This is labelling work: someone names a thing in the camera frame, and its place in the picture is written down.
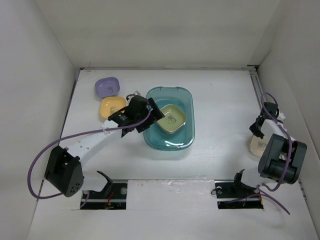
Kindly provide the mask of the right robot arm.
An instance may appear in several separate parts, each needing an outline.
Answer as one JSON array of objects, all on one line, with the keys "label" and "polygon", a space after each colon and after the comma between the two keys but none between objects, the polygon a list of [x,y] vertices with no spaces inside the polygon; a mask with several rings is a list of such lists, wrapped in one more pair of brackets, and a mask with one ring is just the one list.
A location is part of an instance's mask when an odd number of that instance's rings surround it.
[{"label": "right robot arm", "polygon": [[298,180],[307,145],[290,136],[279,115],[277,103],[264,102],[259,116],[249,127],[250,148],[257,149],[260,160],[257,168],[236,173],[231,184],[235,196],[255,194],[260,187],[275,192],[282,184],[292,185]]}]

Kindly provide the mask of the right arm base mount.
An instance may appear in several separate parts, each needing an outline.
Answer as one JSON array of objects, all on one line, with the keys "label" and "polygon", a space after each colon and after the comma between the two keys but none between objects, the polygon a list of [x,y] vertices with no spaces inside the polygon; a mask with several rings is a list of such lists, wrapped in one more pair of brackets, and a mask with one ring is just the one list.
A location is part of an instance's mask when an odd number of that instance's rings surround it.
[{"label": "right arm base mount", "polygon": [[233,180],[217,180],[211,195],[216,196],[219,210],[263,209],[260,195],[255,188],[242,183],[244,169],[237,172]]}]

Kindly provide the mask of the purple plate back left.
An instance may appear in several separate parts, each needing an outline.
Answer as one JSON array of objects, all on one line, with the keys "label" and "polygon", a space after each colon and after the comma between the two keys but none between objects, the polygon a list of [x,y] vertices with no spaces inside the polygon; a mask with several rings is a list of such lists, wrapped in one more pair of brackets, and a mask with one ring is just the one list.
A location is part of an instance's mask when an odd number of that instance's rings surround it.
[{"label": "purple plate back left", "polygon": [[96,95],[100,98],[116,96],[120,92],[120,83],[116,77],[101,78],[94,87]]}]

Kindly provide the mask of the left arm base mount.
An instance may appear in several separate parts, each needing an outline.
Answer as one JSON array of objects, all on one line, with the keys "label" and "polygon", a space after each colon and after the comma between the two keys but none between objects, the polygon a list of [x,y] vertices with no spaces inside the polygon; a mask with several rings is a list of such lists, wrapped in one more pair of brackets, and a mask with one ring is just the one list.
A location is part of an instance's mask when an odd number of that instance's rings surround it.
[{"label": "left arm base mount", "polygon": [[101,191],[85,190],[82,192],[81,210],[126,210],[127,207],[127,180],[112,180],[102,171],[98,175],[106,180]]}]

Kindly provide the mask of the cream plate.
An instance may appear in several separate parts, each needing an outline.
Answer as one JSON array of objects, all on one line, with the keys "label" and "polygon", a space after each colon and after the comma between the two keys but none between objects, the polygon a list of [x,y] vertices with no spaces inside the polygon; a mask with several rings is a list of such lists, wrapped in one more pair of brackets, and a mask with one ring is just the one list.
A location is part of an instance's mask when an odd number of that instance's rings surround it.
[{"label": "cream plate", "polygon": [[256,157],[261,158],[269,140],[270,138],[266,135],[263,138],[252,135],[251,140],[249,141],[249,150]]}]

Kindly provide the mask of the green plate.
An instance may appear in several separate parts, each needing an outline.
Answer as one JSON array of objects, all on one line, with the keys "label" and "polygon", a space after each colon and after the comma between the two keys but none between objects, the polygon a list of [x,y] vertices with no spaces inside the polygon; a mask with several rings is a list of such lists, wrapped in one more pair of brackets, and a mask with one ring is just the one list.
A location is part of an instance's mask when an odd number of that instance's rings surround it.
[{"label": "green plate", "polygon": [[163,132],[167,134],[174,134],[186,124],[186,114],[178,106],[174,104],[167,104],[160,110],[164,117],[158,120],[156,124]]}]

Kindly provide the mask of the yellow plate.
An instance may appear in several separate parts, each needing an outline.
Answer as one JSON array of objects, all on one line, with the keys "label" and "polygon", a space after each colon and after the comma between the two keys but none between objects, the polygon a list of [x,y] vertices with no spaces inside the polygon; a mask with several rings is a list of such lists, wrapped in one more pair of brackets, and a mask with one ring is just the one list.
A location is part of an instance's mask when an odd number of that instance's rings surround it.
[{"label": "yellow plate", "polygon": [[120,96],[109,96],[101,101],[99,114],[102,118],[107,119],[109,116],[124,108],[127,101]]}]

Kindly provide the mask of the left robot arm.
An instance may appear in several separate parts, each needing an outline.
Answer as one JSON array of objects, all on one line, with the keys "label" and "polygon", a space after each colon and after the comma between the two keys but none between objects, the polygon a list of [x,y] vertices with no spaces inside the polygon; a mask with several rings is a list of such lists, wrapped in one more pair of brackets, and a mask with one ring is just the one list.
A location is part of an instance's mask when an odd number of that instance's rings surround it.
[{"label": "left robot arm", "polygon": [[94,191],[100,198],[107,198],[113,181],[102,171],[84,173],[84,166],[107,145],[137,130],[141,133],[164,118],[152,98],[135,95],[129,104],[111,114],[100,129],[84,133],[77,143],[50,152],[44,177],[59,192],[69,198],[78,191]]}]

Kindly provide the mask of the teal plastic bin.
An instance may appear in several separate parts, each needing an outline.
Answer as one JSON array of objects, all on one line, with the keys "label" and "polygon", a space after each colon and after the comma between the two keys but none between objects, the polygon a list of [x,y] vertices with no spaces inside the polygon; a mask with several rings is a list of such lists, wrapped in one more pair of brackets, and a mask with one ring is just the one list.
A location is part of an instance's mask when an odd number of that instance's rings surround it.
[{"label": "teal plastic bin", "polygon": [[185,125],[177,132],[168,134],[153,124],[143,132],[145,142],[156,150],[178,151],[189,147],[195,139],[194,105],[192,94],[183,87],[155,87],[151,89],[147,98],[153,98],[161,109],[166,105],[176,105],[186,115]]}]

